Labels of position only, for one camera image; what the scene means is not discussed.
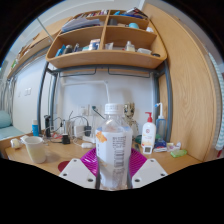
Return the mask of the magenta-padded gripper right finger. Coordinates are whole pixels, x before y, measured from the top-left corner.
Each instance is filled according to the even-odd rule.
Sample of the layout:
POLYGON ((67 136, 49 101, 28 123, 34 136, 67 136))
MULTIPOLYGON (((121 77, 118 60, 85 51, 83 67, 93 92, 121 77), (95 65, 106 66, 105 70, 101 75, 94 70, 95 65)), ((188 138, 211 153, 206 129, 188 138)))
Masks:
POLYGON ((127 187, 129 189, 146 186, 165 176, 167 176, 166 171, 156 159, 147 159, 137 150, 131 149, 127 175, 127 187))

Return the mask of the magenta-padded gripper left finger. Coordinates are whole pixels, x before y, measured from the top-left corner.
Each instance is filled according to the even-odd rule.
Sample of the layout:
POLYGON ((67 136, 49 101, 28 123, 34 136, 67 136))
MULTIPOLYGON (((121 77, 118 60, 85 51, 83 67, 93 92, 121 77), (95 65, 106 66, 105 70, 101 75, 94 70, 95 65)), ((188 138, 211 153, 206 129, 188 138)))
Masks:
POLYGON ((71 159, 60 177, 84 188, 99 189, 100 173, 96 149, 89 150, 80 159, 71 159))

